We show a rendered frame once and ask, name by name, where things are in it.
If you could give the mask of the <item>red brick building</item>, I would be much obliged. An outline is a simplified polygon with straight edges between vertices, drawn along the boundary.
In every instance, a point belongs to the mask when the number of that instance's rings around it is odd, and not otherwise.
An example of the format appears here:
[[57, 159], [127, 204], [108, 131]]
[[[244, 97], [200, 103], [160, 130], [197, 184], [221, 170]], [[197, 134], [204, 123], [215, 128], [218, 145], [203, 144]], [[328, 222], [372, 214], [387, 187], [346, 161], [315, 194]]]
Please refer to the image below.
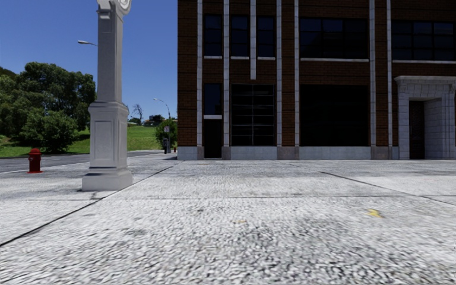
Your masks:
[[456, 159], [456, 0], [178, 0], [178, 159]]

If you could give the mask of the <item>pale stone clock pillar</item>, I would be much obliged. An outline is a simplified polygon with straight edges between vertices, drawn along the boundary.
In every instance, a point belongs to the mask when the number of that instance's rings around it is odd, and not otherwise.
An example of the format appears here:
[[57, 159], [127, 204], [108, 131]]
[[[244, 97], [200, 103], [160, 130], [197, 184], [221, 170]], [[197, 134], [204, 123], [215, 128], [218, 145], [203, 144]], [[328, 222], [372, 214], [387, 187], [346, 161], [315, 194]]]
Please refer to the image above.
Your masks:
[[97, 0], [97, 98], [89, 105], [90, 167], [83, 191], [117, 191], [133, 183], [127, 168], [127, 116], [122, 102], [123, 17], [132, 0]]

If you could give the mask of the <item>trees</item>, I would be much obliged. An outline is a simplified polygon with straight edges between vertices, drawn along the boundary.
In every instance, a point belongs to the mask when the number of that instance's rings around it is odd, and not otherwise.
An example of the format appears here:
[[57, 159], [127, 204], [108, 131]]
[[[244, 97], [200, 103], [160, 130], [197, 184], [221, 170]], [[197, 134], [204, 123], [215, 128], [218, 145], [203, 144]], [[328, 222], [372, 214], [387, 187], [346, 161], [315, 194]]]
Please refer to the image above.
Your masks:
[[0, 67], [0, 139], [48, 153], [66, 152], [89, 127], [96, 99], [91, 74], [29, 62], [16, 74]]

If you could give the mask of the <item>red fire hydrant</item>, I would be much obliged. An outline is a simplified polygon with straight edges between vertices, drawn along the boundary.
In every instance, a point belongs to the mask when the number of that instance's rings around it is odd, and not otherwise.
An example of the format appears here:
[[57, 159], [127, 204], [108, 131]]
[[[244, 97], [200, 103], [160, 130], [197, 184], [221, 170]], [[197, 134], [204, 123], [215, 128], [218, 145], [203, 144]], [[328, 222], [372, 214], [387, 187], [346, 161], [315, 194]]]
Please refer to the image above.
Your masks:
[[38, 148], [32, 148], [28, 154], [29, 170], [27, 173], [42, 173], [41, 167], [41, 152]]

